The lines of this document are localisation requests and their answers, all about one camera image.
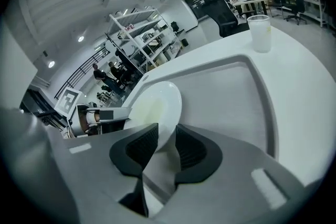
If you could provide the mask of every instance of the cup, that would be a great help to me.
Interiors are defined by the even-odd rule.
[[[252,47],[256,52],[271,50],[271,23],[266,15],[256,15],[247,18],[252,35]]]

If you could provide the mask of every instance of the desk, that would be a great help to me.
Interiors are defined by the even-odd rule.
[[[249,0],[249,1],[237,2],[237,3],[234,3],[232,5],[235,7],[235,6],[240,6],[240,5],[244,5],[244,4],[252,4],[252,3],[259,3],[259,2],[261,2],[264,14],[267,15],[265,1],[268,1],[268,0]]]
[[[294,38],[274,27],[271,35],[272,49],[267,54],[253,51],[250,31],[244,31],[181,55],[146,73],[143,77],[146,80],[139,81],[123,106],[130,106],[144,87],[162,78],[234,55],[245,55],[260,73],[273,106],[276,160],[306,186],[324,175],[333,156],[336,83],[323,64]],[[189,93],[181,94],[185,99]],[[218,106],[225,109],[220,95],[204,94],[200,98],[216,99]],[[182,111],[187,105],[188,102],[183,103]],[[204,106],[203,110],[202,113],[212,116],[212,107]]]

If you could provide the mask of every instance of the fluorescent light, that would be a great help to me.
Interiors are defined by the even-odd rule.
[[[55,64],[55,61],[51,61],[51,62],[49,63],[49,65],[48,65],[48,67],[49,67],[49,68],[52,68],[52,67],[54,66],[54,64]]]

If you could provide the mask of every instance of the white wall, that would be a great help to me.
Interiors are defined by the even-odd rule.
[[[19,108],[37,69],[18,45],[3,18],[0,24],[0,105]]]
[[[169,25],[176,22],[179,28],[185,31],[198,25],[195,15],[183,0],[167,0],[158,7],[158,11]]]

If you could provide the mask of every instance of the white plate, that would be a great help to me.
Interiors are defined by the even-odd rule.
[[[179,89],[169,81],[158,82],[146,89],[134,102],[124,129],[143,124],[159,124],[158,151],[168,141],[180,121],[182,98]]]

